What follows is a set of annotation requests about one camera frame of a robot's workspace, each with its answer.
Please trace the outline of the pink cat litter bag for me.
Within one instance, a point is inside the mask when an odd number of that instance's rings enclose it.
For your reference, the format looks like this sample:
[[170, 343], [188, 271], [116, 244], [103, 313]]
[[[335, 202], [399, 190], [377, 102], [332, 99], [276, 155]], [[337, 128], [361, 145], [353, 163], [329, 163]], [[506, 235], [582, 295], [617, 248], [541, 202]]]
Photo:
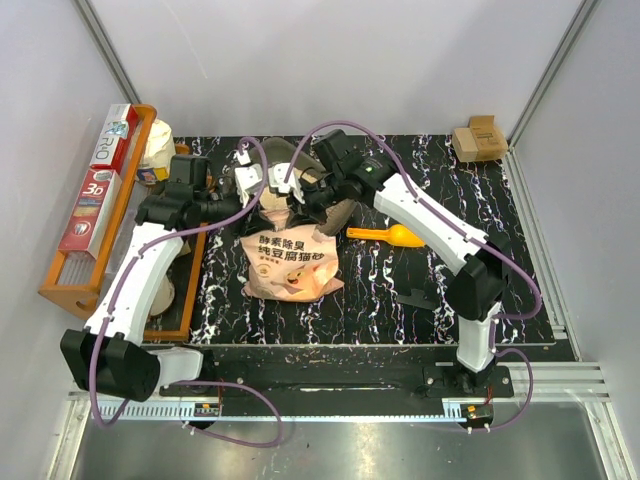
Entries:
[[313, 222], [295, 223], [286, 200], [266, 192], [247, 222], [241, 246], [248, 261], [246, 295], [284, 302], [314, 302], [340, 290], [334, 236]]

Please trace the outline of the yellow plastic litter scoop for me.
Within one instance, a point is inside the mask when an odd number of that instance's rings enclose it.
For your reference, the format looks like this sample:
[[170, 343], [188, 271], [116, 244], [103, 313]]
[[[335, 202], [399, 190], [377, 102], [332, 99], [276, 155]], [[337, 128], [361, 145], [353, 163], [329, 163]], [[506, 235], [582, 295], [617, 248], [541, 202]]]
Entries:
[[350, 239], [382, 241], [391, 246], [404, 248], [422, 248], [426, 243], [401, 224], [386, 230], [348, 227], [346, 236]]

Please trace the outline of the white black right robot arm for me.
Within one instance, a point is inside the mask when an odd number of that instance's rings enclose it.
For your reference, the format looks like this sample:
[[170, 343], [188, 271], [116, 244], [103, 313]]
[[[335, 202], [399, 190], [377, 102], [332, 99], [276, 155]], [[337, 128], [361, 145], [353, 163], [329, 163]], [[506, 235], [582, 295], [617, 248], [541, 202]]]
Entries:
[[301, 212], [321, 222], [342, 200], [365, 204], [407, 227], [446, 264], [453, 279], [446, 303], [458, 318], [456, 360], [446, 368], [445, 388], [476, 396], [486, 390], [496, 364], [495, 321], [510, 269], [502, 244], [438, 204], [409, 177], [392, 150], [364, 155], [346, 133], [334, 129], [312, 144], [326, 175], [302, 188]]

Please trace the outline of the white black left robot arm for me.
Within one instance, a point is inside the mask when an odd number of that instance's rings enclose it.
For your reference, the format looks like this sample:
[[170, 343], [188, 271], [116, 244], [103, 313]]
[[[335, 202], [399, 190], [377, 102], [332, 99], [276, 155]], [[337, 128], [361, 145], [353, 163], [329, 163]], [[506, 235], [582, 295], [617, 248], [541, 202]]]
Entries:
[[181, 382], [195, 395], [213, 390], [215, 369], [188, 347], [142, 348], [151, 307], [187, 236], [203, 224], [229, 225], [242, 205], [235, 197], [212, 197], [210, 161], [196, 155], [172, 157], [163, 189], [144, 198], [121, 268], [81, 330], [67, 330], [62, 355], [78, 387], [144, 402], [160, 386]]

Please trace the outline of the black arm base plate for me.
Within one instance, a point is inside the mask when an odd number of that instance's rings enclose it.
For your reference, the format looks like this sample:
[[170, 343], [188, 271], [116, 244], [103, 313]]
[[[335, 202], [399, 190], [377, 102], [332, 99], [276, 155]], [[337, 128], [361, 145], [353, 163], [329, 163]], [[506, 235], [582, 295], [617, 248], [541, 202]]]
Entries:
[[244, 382], [258, 390], [392, 389], [430, 397], [508, 399], [514, 396], [506, 366], [469, 374], [453, 346], [431, 345], [210, 345], [207, 379]]

